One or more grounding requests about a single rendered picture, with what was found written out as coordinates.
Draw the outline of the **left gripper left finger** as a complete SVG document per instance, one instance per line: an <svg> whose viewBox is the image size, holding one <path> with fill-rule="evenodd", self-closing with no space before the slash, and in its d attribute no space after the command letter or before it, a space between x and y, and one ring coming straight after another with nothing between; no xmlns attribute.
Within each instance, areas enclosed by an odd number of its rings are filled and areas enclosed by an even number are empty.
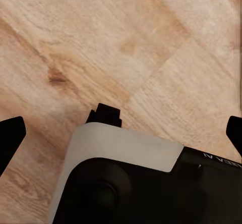
<svg viewBox="0 0 242 224"><path fill-rule="evenodd" d="M0 176L26 136L22 116L0 122Z"/></svg>

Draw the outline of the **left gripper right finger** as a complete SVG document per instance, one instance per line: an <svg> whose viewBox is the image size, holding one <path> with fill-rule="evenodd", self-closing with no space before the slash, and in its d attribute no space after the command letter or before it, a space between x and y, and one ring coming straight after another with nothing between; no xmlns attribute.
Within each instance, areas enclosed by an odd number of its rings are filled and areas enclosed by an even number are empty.
<svg viewBox="0 0 242 224"><path fill-rule="evenodd" d="M226 134L242 156L242 118L231 116L227 124Z"/></svg>

